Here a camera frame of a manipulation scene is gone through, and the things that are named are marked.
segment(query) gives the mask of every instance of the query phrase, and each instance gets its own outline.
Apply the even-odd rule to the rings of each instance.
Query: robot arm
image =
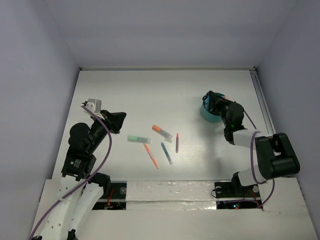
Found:
[[[209,91],[204,98],[209,98],[209,112],[220,115],[225,126],[225,139],[233,145],[250,148],[256,151],[257,165],[236,172],[232,177],[232,188],[239,196],[247,188],[266,180],[297,174],[300,164],[292,145],[285,133],[263,134],[257,130],[248,130],[243,126],[245,110],[233,102]]]
[[[120,133],[127,115],[125,112],[110,113],[101,110],[101,101],[95,99],[89,99],[84,106],[98,116],[111,133]],[[69,148],[61,171],[57,202],[51,207],[52,211],[44,228],[33,240],[77,239],[76,233],[78,234],[78,229],[82,227],[93,205],[104,193],[110,192],[108,175],[97,173],[88,179],[96,162],[93,153],[107,135],[100,122],[93,119],[91,127],[85,123],[77,123],[70,129]],[[88,183],[84,186],[84,191],[84,187],[79,187],[70,194],[72,189],[85,181]]]

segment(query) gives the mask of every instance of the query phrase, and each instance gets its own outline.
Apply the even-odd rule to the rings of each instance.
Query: blue marker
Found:
[[[169,153],[168,153],[168,151],[166,149],[166,146],[165,146],[165,144],[163,142],[161,143],[161,146],[162,146],[162,149],[163,149],[163,151],[164,151],[164,153],[166,155],[166,158],[168,159],[169,163],[172,164],[171,157],[169,156]]]

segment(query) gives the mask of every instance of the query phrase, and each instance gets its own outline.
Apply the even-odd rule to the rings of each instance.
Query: white wall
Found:
[[[0,0],[0,239],[29,237],[79,73],[48,6]]]
[[[252,67],[296,0],[46,0],[81,67]]]
[[[258,75],[275,129],[287,133],[300,161],[298,180],[320,237],[319,0],[296,4]]]

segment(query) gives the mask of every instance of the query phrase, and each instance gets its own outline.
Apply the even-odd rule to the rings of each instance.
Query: green highlighter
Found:
[[[151,139],[147,138],[147,137],[128,135],[128,142],[141,143],[141,144],[150,144],[151,143]]]

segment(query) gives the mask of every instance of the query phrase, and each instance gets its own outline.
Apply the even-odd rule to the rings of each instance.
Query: teal container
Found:
[[[219,92],[216,92],[215,94],[217,94],[219,97],[224,98],[225,95]],[[202,117],[207,120],[210,123],[219,123],[222,121],[220,115],[216,115],[216,114],[212,114],[210,112],[208,112],[208,106],[209,106],[209,100],[210,98],[207,97],[205,100],[202,101],[201,104],[201,109],[200,109],[200,113],[202,115]]]

